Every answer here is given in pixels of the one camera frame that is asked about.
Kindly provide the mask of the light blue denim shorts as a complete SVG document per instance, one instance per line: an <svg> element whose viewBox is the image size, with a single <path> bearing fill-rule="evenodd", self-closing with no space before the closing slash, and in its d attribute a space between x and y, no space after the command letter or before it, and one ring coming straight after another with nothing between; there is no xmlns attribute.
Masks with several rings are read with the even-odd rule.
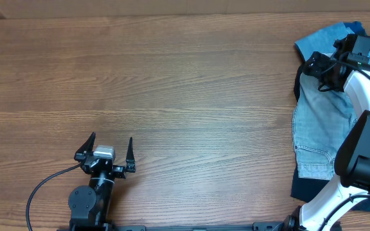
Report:
<svg viewBox="0 0 370 231"><path fill-rule="evenodd" d="M319 85L300 65L294 86L293 147L300 178L330 180L336 154L357 117L345 93L321 92Z"/></svg>

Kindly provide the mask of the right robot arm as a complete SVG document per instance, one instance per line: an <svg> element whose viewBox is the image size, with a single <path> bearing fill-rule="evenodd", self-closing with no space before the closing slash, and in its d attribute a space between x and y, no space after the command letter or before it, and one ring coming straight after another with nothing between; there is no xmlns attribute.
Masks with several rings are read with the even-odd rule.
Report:
<svg viewBox="0 0 370 231"><path fill-rule="evenodd" d="M333 178L318 195L287 216L282 230L330 230L358 203L370 199L370 36L349 34L326 56L313 52L303 71L345 92L358 116L336 155Z"/></svg>

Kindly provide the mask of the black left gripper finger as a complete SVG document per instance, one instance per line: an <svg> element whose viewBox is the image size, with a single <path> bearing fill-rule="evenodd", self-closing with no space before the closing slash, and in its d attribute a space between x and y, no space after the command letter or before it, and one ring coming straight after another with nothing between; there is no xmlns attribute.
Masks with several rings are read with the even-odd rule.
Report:
<svg viewBox="0 0 370 231"><path fill-rule="evenodd" d="M133 138L129 138L128 142L128 149L127 149L127 155L126 155L126 163L127 167L135 167L135 158L134 158L134 152L133 152Z"/></svg>
<svg viewBox="0 0 370 231"><path fill-rule="evenodd" d="M88 153L92 152L95 138L96 138L96 133L93 132L89 136L89 138L77 149L75 154L77 155L77 154L84 154L85 152L88 152Z"/></svg>

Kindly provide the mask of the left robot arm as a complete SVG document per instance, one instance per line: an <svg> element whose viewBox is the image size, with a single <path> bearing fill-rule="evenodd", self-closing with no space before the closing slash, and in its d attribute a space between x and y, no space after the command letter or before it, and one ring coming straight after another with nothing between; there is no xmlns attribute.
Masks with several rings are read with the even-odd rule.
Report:
<svg viewBox="0 0 370 231"><path fill-rule="evenodd" d="M115 179L125 179L127 173L136 172L133 139L129 139L125 165L115 165L112 146L94 146L96 134L92 133L76 151L74 159L79 168L90 176L87 185L75 188L69 195L71 210L70 230L117 230L107 218Z"/></svg>

